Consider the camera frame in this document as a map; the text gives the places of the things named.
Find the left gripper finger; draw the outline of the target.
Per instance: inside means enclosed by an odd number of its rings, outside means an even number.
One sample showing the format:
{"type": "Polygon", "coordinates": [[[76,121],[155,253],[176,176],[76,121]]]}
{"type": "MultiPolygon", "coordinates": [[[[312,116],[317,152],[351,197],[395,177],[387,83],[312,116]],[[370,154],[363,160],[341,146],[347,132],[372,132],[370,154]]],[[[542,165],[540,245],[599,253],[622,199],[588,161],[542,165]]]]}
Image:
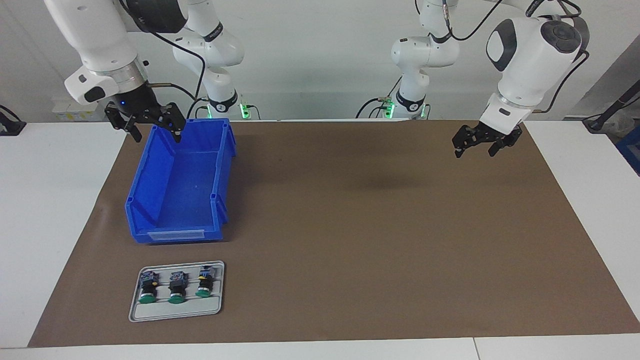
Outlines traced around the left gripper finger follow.
{"type": "Polygon", "coordinates": [[[487,153],[489,154],[490,157],[494,157],[500,150],[503,150],[503,148],[514,146],[518,142],[518,139],[520,136],[521,136],[520,134],[508,134],[507,136],[504,136],[501,139],[496,140],[490,146],[487,153]]]}
{"type": "Polygon", "coordinates": [[[479,142],[478,126],[462,125],[452,138],[456,158],[461,158],[466,150],[477,146],[479,142]]]}

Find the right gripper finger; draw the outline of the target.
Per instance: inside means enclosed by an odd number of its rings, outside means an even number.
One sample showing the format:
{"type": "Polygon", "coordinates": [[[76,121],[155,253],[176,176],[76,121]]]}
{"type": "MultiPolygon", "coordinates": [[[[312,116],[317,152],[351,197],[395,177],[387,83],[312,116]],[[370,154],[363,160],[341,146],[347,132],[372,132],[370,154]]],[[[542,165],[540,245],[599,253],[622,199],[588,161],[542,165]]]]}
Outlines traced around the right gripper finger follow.
{"type": "Polygon", "coordinates": [[[170,133],[174,142],[180,144],[186,119],[174,102],[167,105],[156,105],[152,108],[152,123],[170,133]]]}
{"type": "Polygon", "coordinates": [[[108,102],[105,105],[104,112],[110,125],[115,130],[123,130],[129,134],[136,143],[140,143],[142,141],[142,133],[135,123],[135,117],[131,117],[129,120],[126,120],[114,102],[108,102]]]}

